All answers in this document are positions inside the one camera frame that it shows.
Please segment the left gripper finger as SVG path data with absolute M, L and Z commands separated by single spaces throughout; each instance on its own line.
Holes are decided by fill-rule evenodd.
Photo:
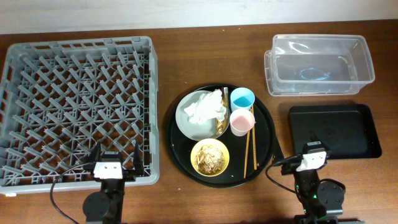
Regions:
M 135 145 L 134 145 L 133 165 L 134 165 L 134 174 L 135 175 L 143 175 L 144 174 L 144 167 L 142 165 L 142 161 L 141 161 L 141 157 L 140 157 L 140 150 L 139 150 L 138 142 L 135 142 Z
M 94 149 L 90 153 L 90 163 L 96 162 L 100 159 L 101 143 L 97 142 Z

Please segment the pink cup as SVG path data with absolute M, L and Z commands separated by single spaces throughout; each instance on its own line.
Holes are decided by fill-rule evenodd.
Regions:
M 246 109 L 234 110 L 229 118 L 231 132 L 235 136 L 244 136 L 255 124 L 255 118 L 251 111 Z

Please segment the white napkin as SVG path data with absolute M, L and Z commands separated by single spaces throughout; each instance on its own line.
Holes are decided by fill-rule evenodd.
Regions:
M 223 104 L 220 89 L 209 93 L 202 93 L 199 99 L 184 109 L 188 115 L 188 121 L 193 124 L 205 124 L 209 119 L 215 118 L 222 122 L 227 112 Z

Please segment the gold foil wrapper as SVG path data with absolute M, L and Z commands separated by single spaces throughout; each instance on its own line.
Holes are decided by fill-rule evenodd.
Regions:
M 229 98 L 228 98 L 229 92 L 227 87 L 223 87 L 222 89 L 222 104 L 226 108 L 226 113 L 224 115 L 224 120 L 223 121 L 215 121 L 216 124 L 216 135 L 220 136 L 222 135 L 225 130 L 228 128 L 229 125 Z

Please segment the light blue cup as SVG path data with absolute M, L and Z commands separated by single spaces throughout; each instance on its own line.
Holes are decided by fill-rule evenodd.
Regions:
M 230 94 L 231 111 L 237 109 L 249 110 L 255 102 L 254 93 L 248 88 L 236 88 Z

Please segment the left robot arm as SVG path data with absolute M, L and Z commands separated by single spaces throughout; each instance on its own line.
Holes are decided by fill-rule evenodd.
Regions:
M 83 166 L 101 184 L 101 189 L 87 196 L 83 202 L 83 213 L 87 223 L 121 223 L 125 183 L 134 182 L 137 176 L 144 173 L 139 144 L 134 146 L 133 169 L 123 167 L 120 152 L 106 151 L 101 154 L 100 149 L 101 143 L 97 143 Z

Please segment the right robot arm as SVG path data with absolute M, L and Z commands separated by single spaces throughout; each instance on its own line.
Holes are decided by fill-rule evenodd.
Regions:
M 318 170 L 327 164 L 328 150 L 320 141 L 303 145 L 301 154 L 282 163 L 282 175 L 292 174 L 294 193 L 302 204 L 304 214 L 294 216 L 298 224 L 338 223 L 343 214 L 346 187 L 333 179 L 320 179 Z

